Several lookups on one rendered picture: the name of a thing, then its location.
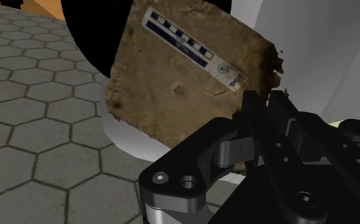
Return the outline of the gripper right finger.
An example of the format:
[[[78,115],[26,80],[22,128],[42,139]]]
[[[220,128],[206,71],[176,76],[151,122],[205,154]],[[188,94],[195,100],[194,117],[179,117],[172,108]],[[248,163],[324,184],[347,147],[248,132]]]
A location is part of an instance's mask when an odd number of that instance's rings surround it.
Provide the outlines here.
[[[360,201],[360,147],[351,138],[339,134],[318,115],[299,112],[280,90],[271,91],[268,111],[303,162],[326,157]]]

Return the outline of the brown rough slab with label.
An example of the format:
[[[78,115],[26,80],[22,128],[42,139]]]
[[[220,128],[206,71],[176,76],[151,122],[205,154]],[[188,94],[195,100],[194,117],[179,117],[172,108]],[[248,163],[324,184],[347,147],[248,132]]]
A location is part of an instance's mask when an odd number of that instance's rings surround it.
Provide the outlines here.
[[[283,72],[275,45],[225,11],[230,0],[133,0],[106,85],[106,108],[169,148],[268,100]]]

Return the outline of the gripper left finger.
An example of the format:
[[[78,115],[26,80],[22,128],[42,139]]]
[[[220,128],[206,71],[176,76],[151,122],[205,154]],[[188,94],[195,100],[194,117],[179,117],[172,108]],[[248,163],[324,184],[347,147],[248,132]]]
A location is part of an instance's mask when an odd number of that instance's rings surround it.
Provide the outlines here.
[[[212,212],[206,195],[236,162],[249,173]],[[143,224],[325,224],[328,207],[256,92],[232,118],[214,118],[139,176]]]

